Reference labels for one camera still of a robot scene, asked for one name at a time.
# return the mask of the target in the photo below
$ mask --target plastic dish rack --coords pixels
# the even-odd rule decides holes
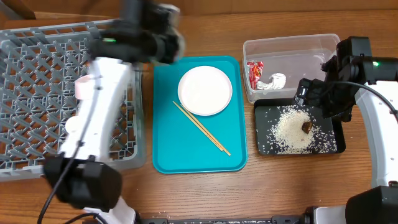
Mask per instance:
[[[0,30],[0,182],[42,175],[76,114],[73,82],[88,72],[88,42],[111,22]],[[119,170],[146,161],[142,72],[132,75],[110,136],[109,165]]]

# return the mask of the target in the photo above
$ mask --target teal tray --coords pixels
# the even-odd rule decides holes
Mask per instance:
[[[231,153],[221,152],[174,104],[178,83],[197,66],[222,70],[232,83],[229,105],[213,116],[196,118]],[[239,63],[230,56],[187,57],[155,67],[153,152],[155,168],[164,174],[238,171],[248,161],[243,91]]]

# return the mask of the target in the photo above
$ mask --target wooden chopsticks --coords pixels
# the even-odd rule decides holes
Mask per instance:
[[[196,117],[193,114],[191,114],[191,112],[185,109],[182,105],[179,106],[174,101],[173,103],[176,105],[176,107],[180,109],[181,112],[185,114],[187,118],[189,118],[189,120],[192,121],[194,125],[196,125],[199,128],[200,131],[203,132],[203,134],[205,134],[206,137],[208,137],[208,139],[210,139],[210,141],[212,141],[212,143],[214,143],[214,145],[217,146],[218,149],[224,151],[225,153],[227,153],[227,155],[231,156],[231,153],[229,153],[228,150],[225,149],[225,147],[204,127],[204,125],[201,124],[201,122],[199,122],[199,120],[196,119]]]

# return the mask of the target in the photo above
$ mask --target green light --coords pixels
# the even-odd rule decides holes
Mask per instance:
[[[116,40],[113,39],[113,38],[104,38],[104,39],[102,39],[102,41],[104,41],[104,42],[116,42]]]

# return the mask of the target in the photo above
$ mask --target red wrapper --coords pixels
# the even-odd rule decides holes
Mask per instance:
[[[261,78],[262,69],[264,68],[263,62],[248,62],[249,67],[249,80],[250,86],[253,90],[257,90],[257,82]]]

